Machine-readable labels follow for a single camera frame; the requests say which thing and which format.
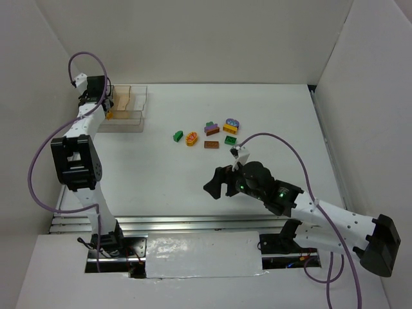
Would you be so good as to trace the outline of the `green sloped lego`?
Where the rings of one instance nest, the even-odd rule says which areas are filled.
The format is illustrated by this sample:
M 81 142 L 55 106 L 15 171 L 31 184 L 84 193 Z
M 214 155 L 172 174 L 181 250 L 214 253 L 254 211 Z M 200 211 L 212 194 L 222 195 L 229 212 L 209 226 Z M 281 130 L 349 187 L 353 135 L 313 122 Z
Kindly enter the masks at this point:
M 182 138 L 183 138 L 183 131 L 182 130 L 179 130 L 179 131 L 175 132 L 175 134 L 173 135 L 173 140 L 175 142 L 179 142 Z

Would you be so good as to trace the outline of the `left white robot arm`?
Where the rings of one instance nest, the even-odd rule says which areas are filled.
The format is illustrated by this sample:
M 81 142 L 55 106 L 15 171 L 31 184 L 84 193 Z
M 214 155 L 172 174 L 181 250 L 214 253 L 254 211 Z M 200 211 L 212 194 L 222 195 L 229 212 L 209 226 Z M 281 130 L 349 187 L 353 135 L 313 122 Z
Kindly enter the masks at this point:
M 80 201 L 91 223 L 88 246 L 103 255 L 119 257 L 125 253 L 124 236 L 102 193 L 102 164 L 93 139 L 107 112 L 113 106 L 111 90 L 103 75 L 75 78 L 80 88 L 79 112 L 68 131 L 51 141 L 51 152 L 58 180 Z

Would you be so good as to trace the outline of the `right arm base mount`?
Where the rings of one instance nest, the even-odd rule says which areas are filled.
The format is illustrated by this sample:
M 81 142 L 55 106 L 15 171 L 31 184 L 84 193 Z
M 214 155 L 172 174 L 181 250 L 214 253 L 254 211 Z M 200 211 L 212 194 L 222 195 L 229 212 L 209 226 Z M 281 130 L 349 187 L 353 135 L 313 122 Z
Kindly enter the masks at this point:
M 260 234 L 257 249 L 261 252 L 263 270 L 320 267 L 318 251 L 304 248 L 295 241 L 298 220 L 287 220 L 280 233 Z

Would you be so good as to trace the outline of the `purple brown green lego stack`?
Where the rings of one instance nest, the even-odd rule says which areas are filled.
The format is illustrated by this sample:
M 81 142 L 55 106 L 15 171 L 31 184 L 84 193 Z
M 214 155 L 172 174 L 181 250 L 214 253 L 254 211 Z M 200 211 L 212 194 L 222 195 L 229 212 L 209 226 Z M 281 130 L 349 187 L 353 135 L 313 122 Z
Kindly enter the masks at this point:
M 220 127 L 217 125 L 217 123 L 214 123 L 213 121 L 207 122 L 205 127 L 204 127 L 204 133 L 207 136 L 214 135 L 216 133 L 220 132 Z

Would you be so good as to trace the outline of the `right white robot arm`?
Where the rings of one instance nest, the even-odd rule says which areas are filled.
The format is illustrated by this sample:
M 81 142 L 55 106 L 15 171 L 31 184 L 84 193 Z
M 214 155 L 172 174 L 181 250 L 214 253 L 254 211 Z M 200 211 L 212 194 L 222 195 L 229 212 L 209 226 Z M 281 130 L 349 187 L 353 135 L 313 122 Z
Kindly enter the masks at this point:
M 389 216 L 374 218 L 316 202 L 302 188 L 275 179 L 260 162 L 218 167 L 203 188 L 217 200 L 223 184 L 226 196 L 245 194 L 261 201 L 276 216 L 286 216 L 281 232 L 285 243 L 349 254 L 372 274 L 391 277 L 400 236 Z

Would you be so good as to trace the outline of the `yellow orange rounded lego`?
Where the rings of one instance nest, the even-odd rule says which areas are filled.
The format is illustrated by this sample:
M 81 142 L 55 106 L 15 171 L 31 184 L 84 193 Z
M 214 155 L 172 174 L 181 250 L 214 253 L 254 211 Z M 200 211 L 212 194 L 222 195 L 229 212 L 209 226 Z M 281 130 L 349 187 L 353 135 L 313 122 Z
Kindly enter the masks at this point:
M 185 144 L 188 147 L 194 146 L 197 143 L 197 141 L 198 141 L 197 132 L 192 131 L 192 132 L 188 133 L 185 137 Z

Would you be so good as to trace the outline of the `green square lego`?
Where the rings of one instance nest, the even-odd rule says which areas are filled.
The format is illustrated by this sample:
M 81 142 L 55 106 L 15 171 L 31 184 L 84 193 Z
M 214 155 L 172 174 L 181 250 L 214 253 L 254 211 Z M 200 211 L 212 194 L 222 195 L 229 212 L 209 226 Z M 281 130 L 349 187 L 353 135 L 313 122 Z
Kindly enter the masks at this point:
M 227 145 L 236 145 L 237 138 L 233 136 L 226 136 L 224 140 L 224 144 Z

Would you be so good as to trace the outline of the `purple flower lego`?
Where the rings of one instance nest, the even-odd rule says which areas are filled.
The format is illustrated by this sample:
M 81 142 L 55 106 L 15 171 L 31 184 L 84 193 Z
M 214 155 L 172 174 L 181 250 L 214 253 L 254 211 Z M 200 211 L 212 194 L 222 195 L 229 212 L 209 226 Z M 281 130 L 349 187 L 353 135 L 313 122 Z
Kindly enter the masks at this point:
M 233 118 L 226 119 L 225 123 L 233 127 L 239 127 L 239 121 Z

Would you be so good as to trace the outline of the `yellow rectangular lego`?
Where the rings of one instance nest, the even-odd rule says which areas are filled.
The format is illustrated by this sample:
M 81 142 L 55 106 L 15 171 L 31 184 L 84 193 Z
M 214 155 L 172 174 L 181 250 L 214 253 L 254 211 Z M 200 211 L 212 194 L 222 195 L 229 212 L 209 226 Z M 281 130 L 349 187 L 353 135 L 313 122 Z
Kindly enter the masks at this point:
M 222 130 L 233 135 L 236 135 L 238 133 L 238 128 L 229 124 L 224 124 Z

